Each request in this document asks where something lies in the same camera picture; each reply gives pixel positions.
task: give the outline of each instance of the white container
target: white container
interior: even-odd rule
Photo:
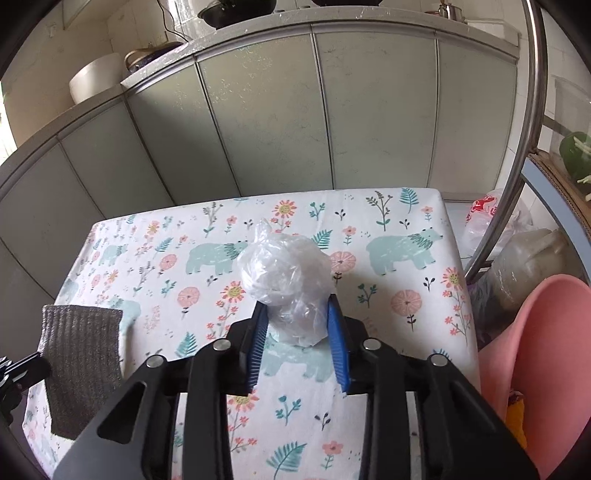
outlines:
[[[74,103],[103,92],[123,80],[123,60],[118,53],[109,53],[91,61],[70,80]]]

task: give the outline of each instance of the white plastic bag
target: white plastic bag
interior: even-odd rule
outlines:
[[[266,220],[236,260],[242,285],[268,305],[269,332],[278,342],[311,346],[328,335],[328,297],[335,290],[330,257],[309,238],[274,233]]]
[[[503,195],[503,189],[496,189],[472,203],[470,212],[466,217],[466,226],[462,235],[462,253],[474,254],[496,212],[496,206],[501,199],[501,195]],[[513,210],[513,214],[507,222],[507,226],[492,251],[491,257],[495,258],[501,253],[501,250],[503,250],[503,247],[513,235],[533,229],[534,225],[530,211],[522,200],[518,200],[515,210]]]

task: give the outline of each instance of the table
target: table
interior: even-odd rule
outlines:
[[[472,311],[437,190],[333,190],[236,198],[106,220],[93,226],[56,304],[123,310],[124,376],[146,357],[194,354],[248,318],[235,258],[268,219],[306,235],[332,261],[343,313],[405,355],[448,356],[478,388]],[[173,478],[181,478],[184,399]],[[326,340],[313,348],[268,338],[259,383],[228,398],[236,479],[356,479],[364,395],[346,397]],[[50,433],[44,384],[30,390],[23,429],[51,475],[71,441]]]

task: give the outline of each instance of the pot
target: pot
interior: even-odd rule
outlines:
[[[127,68],[131,73],[133,73],[136,70],[145,67],[151,61],[154,61],[158,57],[161,57],[166,52],[174,50],[182,44],[183,42],[171,41],[162,44],[159,47],[139,48],[137,50],[132,50],[125,56],[125,68]]]
[[[441,5],[439,5],[439,16],[448,18],[449,20],[455,20],[456,22],[464,22],[462,9],[455,5],[445,3],[445,0],[441,0]]]
[[[197,16],[215,29],[273,13],[277,0],[213,0]]]

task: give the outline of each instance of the gray cloth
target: gray cloth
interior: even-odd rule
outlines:
[[[51,432],[74,440],[122,383],[118,338],[121,310],[46,305],[41,352]]]

